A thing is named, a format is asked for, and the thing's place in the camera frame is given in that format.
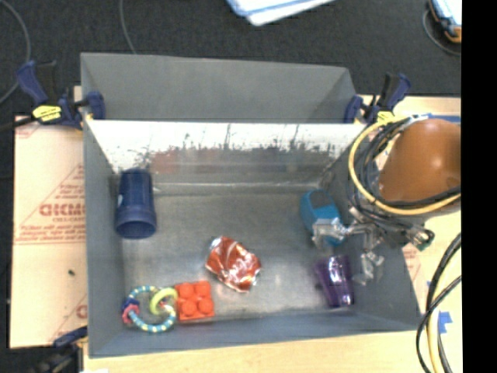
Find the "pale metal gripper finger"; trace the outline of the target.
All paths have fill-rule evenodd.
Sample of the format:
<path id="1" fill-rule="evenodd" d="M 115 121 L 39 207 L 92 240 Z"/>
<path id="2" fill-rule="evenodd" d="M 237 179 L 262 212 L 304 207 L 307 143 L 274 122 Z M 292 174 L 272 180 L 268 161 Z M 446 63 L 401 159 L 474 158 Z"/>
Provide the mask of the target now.
<path id="1" fill-rule="evenodd" d="M 339 246 L 345 238 L 367 230 L 366 224 L 353 223 L 345 226 L 339 218 L 319 218 L 312 224 L 312 242 L 321 247 L 324 244 Z"/>
<path id="2" fill-rule="evenodd" d="M 384 256 L 371 248 L 363 248 L 360 253 L 360 268 L 353 275 L 353 281 L 358 285 L 378 282 L 384 273 L 384 263 Z"/>

